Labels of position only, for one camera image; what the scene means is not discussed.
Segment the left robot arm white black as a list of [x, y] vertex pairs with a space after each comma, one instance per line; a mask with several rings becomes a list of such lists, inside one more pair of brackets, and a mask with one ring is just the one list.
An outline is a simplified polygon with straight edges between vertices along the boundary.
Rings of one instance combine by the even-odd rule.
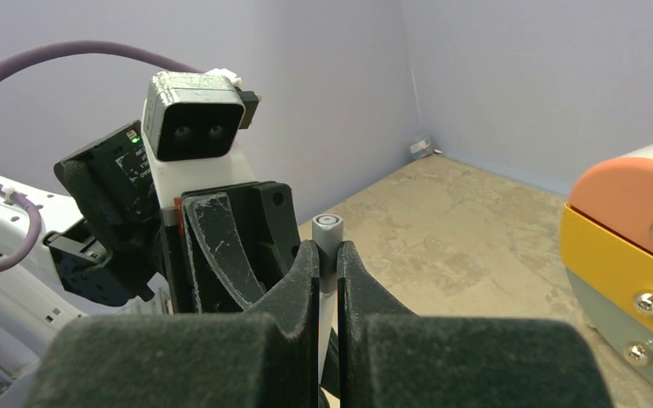
[[66, 195], [0, 177], [0, 394], [66, 323], [94, 314], [191, 313], [166, 264], [140, 124], [54, 166]]

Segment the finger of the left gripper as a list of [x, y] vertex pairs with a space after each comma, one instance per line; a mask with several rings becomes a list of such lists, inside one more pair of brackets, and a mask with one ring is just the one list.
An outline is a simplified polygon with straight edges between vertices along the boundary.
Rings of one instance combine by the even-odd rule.
[[225, 193], [183, 199], [193, 298], [197, 311], [248, 310], [265, 294], [241, 243]]

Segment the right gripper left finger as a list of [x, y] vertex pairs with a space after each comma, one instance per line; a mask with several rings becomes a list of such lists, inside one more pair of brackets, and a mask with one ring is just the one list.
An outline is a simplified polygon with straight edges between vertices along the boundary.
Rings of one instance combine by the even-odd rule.
[[28, 407], [317, 407], [319, 253], [249, 310], [78, 318], [60, 331]]

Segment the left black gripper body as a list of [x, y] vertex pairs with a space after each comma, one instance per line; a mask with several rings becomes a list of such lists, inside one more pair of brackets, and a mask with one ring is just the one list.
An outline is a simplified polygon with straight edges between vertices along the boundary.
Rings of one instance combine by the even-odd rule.
[[151, 161], [140, 130], [140, 122], [129, 122], [54, 165], [81, 213], [66, 232], [52, 232], [45, 240], [64, 288], [121, 306], [132, 298], [151, 299], [148, 281], [161, 274], [178, 313], [243, 311], [195, 309], [182, 201], [228, 195], [241, 243], [266, 294], [288, 274], [300, 246], [291, 187], [258, 181], [237, 147], [218, 158]]

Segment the grey pen cap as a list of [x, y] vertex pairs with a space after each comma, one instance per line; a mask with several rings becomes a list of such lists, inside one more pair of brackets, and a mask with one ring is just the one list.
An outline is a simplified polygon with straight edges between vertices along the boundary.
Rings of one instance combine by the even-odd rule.
[[317, 215], [312, 218], [311, 231], [319, 252], [321, 292], [335, 292], [338, 249], [344, 240], [344, 219], [329, 213]]

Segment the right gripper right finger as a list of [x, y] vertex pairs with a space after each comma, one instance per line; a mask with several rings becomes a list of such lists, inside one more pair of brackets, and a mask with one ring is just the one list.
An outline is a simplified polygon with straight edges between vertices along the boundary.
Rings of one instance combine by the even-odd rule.
[[355, 244], [338, 249], [344, 407], [609, 407], [588, 344], [558, 320], [420, 316]]

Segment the white pen green tip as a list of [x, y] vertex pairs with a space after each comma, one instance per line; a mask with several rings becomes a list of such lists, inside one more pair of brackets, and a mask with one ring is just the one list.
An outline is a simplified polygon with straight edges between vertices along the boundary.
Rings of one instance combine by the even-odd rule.
[[318, 381], [321, 384], [332, 332], [332, 321], [338, 304], [338, 292], [320, 292], [318, 334]]

